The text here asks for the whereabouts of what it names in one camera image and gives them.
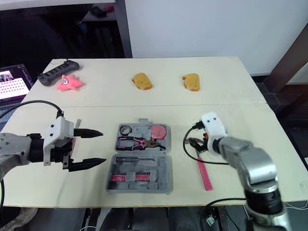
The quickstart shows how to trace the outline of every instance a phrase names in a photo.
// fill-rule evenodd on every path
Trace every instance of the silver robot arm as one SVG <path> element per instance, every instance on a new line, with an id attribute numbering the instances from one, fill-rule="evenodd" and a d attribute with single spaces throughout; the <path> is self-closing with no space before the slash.
<path id="1" fill-rule="evenodd" d="M 229 137 L 215 113 L 202 116 L 202 123 L 208 135 L 208 150 L 220 154 L 237 169 L 252 230 L 291 231 L 278 190 L 277 169 L 270 156 L 249 141 Z"/>
<path id="2" fill-rule="evenodd" d="M 63 169 L 79 171 L 89 169 L 106 159 L 90 158 L 74 163 L 71 158 L 73 138 L 93 138 L 102 136 L 99 131 L 75 128 L 72 122 L 63 116 L 57 117 L 46 129 L 45 139 L 39 133 L 17 136 L 0 133 L 0 180 L 14 167 L 28 165 L 31 162 L 62 162 Z"/>

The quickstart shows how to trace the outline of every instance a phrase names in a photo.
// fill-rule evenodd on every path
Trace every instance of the laptop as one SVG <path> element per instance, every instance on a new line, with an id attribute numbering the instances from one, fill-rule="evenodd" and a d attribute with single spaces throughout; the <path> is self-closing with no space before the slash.
<path id="1" fill-rule="evenodd" d="M 0 115 L 20 104 L 32 86 L 33 81 L 24 64 L 0 68 Z M 11 111 L 0 119 L 0 130 L 13 113 Z"/>

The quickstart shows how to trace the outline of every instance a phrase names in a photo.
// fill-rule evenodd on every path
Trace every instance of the pink starfish toy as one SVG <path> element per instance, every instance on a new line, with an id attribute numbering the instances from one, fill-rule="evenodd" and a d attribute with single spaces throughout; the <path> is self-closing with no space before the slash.
<path id="1" fill-rule="evenodd" d="M 62 75 L 62 80 L 58 83 L 56 89 L 57 90 L 67 90 L 67 89 L 75 89 L 80 87 L 83 82 L 76 79 L 75 75 L 65 76 Z"/>

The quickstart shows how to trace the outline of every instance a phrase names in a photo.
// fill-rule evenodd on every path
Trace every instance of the brown door frame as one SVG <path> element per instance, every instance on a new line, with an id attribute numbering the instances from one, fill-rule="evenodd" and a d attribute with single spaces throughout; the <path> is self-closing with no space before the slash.
<path id="1" fill-rule="evenodd" d="M 280 92 L 289 80 L 308 62 L 308 24 L 263 83 L 270 93 Z"/>

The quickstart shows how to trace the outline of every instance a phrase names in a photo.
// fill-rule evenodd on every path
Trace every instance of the pink-handled pliers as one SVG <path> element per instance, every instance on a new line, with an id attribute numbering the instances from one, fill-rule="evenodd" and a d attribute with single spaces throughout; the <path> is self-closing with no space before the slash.
<path id="1" fill-rule="evenodd" d="M 156 141 L 146 141 L 145 138 L 138 138 L 138 137 L 133 137 L 133 136 L 125 136 L 125 137 L 119 137 L 120 141 L 135 141 L 138 142 L 138 145 L 132 146 L 132 147 L 124 147 L 124 146 L 117 146 L 117 150 L 121 151 L 134 151 L 134 150 L 144 150 L 145 148 L 155 148 L 155 147 L 160 147 L 163 149 L 166 149 L 164 146 L 160 145 L 159 142 Z"/>

